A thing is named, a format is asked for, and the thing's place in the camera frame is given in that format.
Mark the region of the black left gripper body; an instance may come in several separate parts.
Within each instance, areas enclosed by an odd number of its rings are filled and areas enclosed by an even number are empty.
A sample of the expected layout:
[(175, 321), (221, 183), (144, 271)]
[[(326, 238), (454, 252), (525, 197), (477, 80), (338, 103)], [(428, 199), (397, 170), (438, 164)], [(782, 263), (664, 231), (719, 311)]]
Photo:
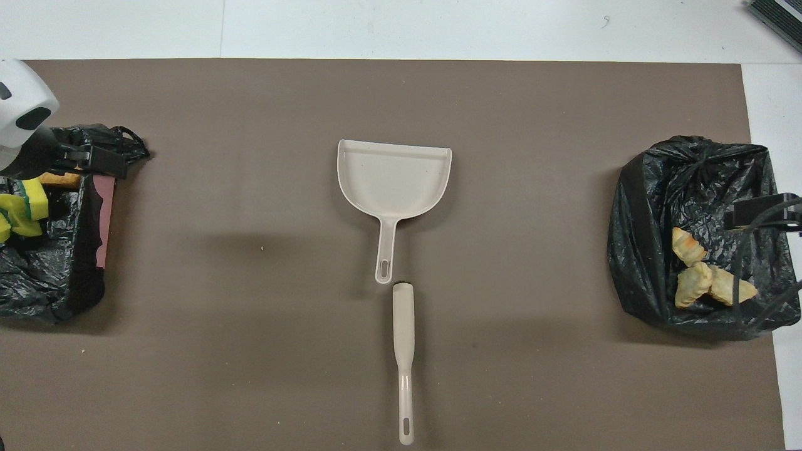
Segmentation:
[(44, 172), (63, 174), (66, 154), (50, 128), (39, 128), (23, 143), (13, 162), (14, 179), (32, 179)]

